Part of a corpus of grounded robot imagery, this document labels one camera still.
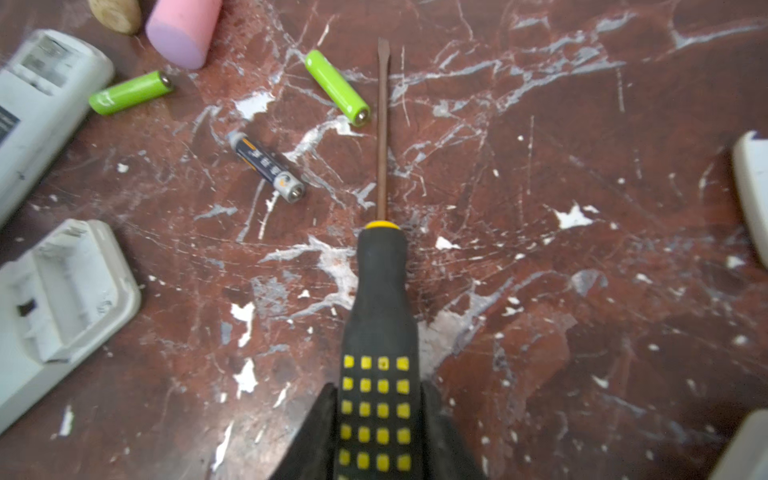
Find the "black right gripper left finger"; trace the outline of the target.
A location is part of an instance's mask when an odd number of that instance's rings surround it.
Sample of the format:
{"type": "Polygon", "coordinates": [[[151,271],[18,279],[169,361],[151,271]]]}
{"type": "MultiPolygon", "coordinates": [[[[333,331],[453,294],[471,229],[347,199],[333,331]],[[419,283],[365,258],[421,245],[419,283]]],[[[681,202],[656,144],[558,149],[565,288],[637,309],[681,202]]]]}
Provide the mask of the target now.
{"type": "Polygon", "coordinates": [[[326,383],[270,479],[332,479],[337,387],[326,383]]]}

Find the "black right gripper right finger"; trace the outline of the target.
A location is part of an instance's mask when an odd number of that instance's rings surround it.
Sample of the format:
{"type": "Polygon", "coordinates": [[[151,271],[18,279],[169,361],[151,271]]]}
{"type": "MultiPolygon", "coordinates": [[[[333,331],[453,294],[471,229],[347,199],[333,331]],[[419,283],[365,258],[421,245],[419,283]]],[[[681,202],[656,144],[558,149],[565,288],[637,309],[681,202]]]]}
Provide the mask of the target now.
{"type": "Polygon", "coordinates": [[[443,411],[440,392],[421,382],[424,430],[424,479],[485,479],[452,419],[443,411]]]}

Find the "black yellow screwdriver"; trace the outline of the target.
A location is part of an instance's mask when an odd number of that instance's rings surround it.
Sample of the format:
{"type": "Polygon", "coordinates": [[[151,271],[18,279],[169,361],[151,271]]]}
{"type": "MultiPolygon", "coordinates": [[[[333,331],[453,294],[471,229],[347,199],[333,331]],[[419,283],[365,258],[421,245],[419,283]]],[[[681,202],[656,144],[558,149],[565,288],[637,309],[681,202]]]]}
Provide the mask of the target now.
{"type": "Polygon", "coordinates": [[[343,331],[333,476],[420,479],[424,435],[418,328],[406,295],[407,241],[388,218],[388,75],[378,41],[376,214],[358,236],[358,287],[343,331]]]}

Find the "dark AAA battery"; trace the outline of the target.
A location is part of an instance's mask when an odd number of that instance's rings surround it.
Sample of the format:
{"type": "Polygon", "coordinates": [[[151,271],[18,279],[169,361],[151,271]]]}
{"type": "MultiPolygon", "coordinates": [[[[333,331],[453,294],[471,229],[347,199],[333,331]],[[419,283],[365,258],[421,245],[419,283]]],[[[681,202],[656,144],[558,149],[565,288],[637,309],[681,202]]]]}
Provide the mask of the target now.
{"type": "Polygon", "coordinates": [[[305,185],[244,133],[229,134],[228,142],[237,157],[271,184],[286,202],[293,204],[303,198],[305,185]]]}

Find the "green AAA battery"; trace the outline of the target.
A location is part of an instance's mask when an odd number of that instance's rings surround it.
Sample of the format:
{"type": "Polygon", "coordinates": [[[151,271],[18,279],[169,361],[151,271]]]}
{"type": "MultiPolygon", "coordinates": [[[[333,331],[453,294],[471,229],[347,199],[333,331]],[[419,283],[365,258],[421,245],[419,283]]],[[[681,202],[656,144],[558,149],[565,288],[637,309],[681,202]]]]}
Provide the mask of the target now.
{"type": "Polygon", "coordinates": [[[369,120],[368,104],[319,50],[308,53],[305,67],[353,126],[360,127],[369,120]]]}
{"type": "Polygon", "coordinates": [[[92,94],[89,105],[102,116],[112,115],[171,93],[170,77],[154,71],[92,94]]]}

